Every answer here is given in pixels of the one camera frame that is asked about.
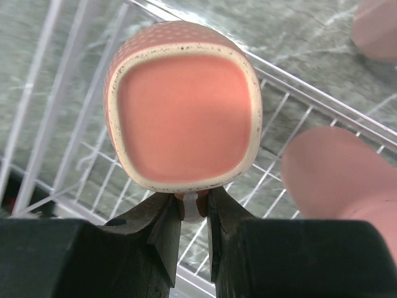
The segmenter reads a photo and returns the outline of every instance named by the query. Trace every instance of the wire grid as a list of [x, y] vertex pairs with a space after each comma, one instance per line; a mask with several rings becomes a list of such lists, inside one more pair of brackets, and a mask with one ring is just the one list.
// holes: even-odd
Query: wire grid
[[[83, 11], [80, 20], [90, 8], [89, 2], [91, 1], [87, 0], [81, 6]], [[70, 214], [102, 224], [152, 194], [134, 183], [120, 166], [107, 135], [102, 107], [96, 104], [101, 98], [97, 90], [101, 90], [104, 71], [120, 45], [118, 41], [122, 30], [129, 25], [131, 8], [135, 12], [138, 9], [146, 20], [146, 25], [163, 19], [179, 19], [159, 7], [153, 9], [154, 6], [144, 5], [145, 3], [147, 4], [128, 1], [128, 4], [121, 6], [53, 184], [50, 186], [38, 181], [33, 172], [29, 173], [28, 180], [36, 180], [49, 191], [50, 196], [28, 208], [29, 202], [24, 202], [15, 216], [22, 216], [53, 201]], [[280, 180], [280, 157], [294, 136], [315, 126], [336, 125], [349, 129], [396, 166], [396, 132], [252, 53], [246, 54], [256, 66], [261, 79], [264, 103], [261, 147], [249, 171], [225, 188], [248, 211], [263, 219], [300, 217]], [[14, 165], [10, 167], [26, 174], [25, 170]], [[205, 222], [182, 225], [178, 265], [187, 268], [193, 276], [209, 280], [208, 235], [205, 225]]]

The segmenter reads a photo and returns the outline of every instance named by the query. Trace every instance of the wire basket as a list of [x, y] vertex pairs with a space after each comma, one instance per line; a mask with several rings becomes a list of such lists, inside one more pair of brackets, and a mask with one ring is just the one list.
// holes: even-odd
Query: wire basket
[[[7, 191], [9, 174], [17, 173], [22, 183], [13, 217], [77, 217], [100, 225], [152, 193], [125, 174], [107, 135], [102, 109], [105, 72], [122, 42], [138, 29], [181, 18], [153, 3], [131, 0], [109, 4], [115, 17], [106, 28], [98, 29], [95, 17], [101, 17], [103, 7], [97, 7], [95, 0], [81, 0], [70, 8], [75, 9], [75, 18], [70, 22], [66, 44], [60, 45], [63, 55], [56, 76], [46, 85], [42, 79], [50, 67], [46, 58], [60, 43], [54, 32], [64, 27], [62, 5], [62, 1], [50, 3], [27, 82], [20, 90], [19, 106], [2, 155], [0, 202]], [[98, 31], [102, 33], [91, 38]], [[251, 169], [226, 190], [248, 211], [261, 218], [300, 217], [281, 183], [280, 157], [294, 136], [315, 126], [349, 129], [397, 165], [396, 132], [260, 57], [247, 51], [246, 55], [261, 79], [262, 141]], [[92, 79], [83, 84], [82, 77]], [[37, 117], [37, 111], [43, 111], [42, 116]], [[24, 152], [29, 153], [28, 158], [24, 158]], [[35, 197], [37, 188], [46, 196]], [[214, 297], [215, 289], [208, 282], [205, 224], [182, 225], [177, 277], [204, 297]]]

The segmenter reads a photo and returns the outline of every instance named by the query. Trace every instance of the pink object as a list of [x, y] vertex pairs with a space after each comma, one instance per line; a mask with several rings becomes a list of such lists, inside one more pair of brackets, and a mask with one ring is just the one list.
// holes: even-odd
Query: pink object
[[304, 217], [366, 220], [397, 263], [397, 170], [366, 143], [337, 127], [308, 130], [285, 150], [281, 175]]
[[134, 35], [105, 81], [109, 135], [127, 174], [161, 192], [195, 192], [244, 174], [259, 147], [254, 68], [226, 37], [184, 21]]
[[353, 41], [371, 59], [397, 62], [397, 0], [364, 0], [354, 17]]

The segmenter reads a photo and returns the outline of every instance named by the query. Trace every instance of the cream rim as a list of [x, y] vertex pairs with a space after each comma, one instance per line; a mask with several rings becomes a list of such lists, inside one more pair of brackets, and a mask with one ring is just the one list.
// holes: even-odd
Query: cream rim
[[[251, 135], [247, 152], [244, 158], [231, 171], [215, 178], [194, 181], [191, 183], [161, 183], [142, 177], [134, 168], [124, 146], [122, 131], [120, 129], [120, 118], [117, 108], [117, 90], [124, 75], [133, 67], [155, 58], [184, 55], [215, 55], [226, 58], [243, 70], [248, 83], [249, 95], [251, 98]], [[151, 47], [135, 53], [123, 60], [109, 79], [107, 100], [107, 115], [109, 127], [113, 136], [115, 151], [129, 177], [141, 186], [156, 192], [191, 192], [210, 189], [222, 186], [243, 175], [252, 165], [257, 155], [261, 141], [262, 127], [262, 96], [261, 88], [254, 68], [248, 59], [230, 47], [214, 45], [212, 43], [173, 43]]]

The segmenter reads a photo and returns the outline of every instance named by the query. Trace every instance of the gray marble surface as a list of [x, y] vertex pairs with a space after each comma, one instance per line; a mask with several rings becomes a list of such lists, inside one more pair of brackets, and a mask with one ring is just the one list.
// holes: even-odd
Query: gray marble surface
[[[60, 119], [40, 173], [40, 179], [48, 184], [53, 182], [93, 72], [111, 33], [114, 16], [121, 5], [121, 1], [97, 2], [97, 17], [92, 20], [84, 50], [76, 57], [78, 67], [68, 86]], [[368, 61], [350, 39], [352, 16], [358, 3], [358, 0], [157, 2], [188, 20], [219, 30], [256, 55], [397, 130], [395, 67]], [[7, 142], [12, 118], [22, 94], [48, 4], [49, 0], [0, 0], [0, 152], [4, 151]], [[35, 133], [77, 6], [78, 0], [65, 2], [39, 81], [34, 88], [32, 104], [14, 158], [14, 163], [21, 168], [25, 168], [29, 160]], [[123, 39], [150, 25], [151, 22], [151, 19], [135, 10]], [[263, 94], [266, 135], [261, 143], [256, 166], [235, 181], [229, 192], [242, 204], [249, 199], [246, 208], [256, 216], [291, 218], [296, 215], [296, 208], [279, 180], [277, 154], [300, 123], [308, 106], [291, 98], [272, 125], [268, 126], [268, 121], [284, 93], [273, 86], [265, 85]], [[332, 118], [314, 111], [303, 122], [298, 132], [316, 125], [329, 125], [331, 122]], [[84, 137], [87, 144], [95, 144], [103, 124], [101, 100], [98, 98], [98, 105], [90, 118], [89, 128]], [[81, 146], [74, 159], [74, 165], [90, 153], [88, 147]], [[103, 144], [101, 153], [82, 188], [79, 199], [89, 207], [97, 201], [96, 211], [104, 217], [109, 217], [128, 177], [123, 169], [109, 161], [109, 158], [115, 158], [109, 139]], [[393, 152], [385, 149], [383, 153], [393, 164], [397, 160]], [[66, 186], [78, 181], [85, 166], [86, 163], [80, 171], [71, 168]], [[112, 174], [104, 185], [108, 170], [112, 168]], [[263, 177], [264, 170], [267, 169], [270, 169], [269, 174]], [[148, 194], [142, 187], [130, 183], [117, 214], [139, 203]], [[194, 237], [197, 228], [196, 225], [183, 226], [181, 253]], [[206, 255], [207, 232], [204, 228], [183, 262], [195, 271]], [[199, 274], [208, 278], [208, 262], [202, 266]]]

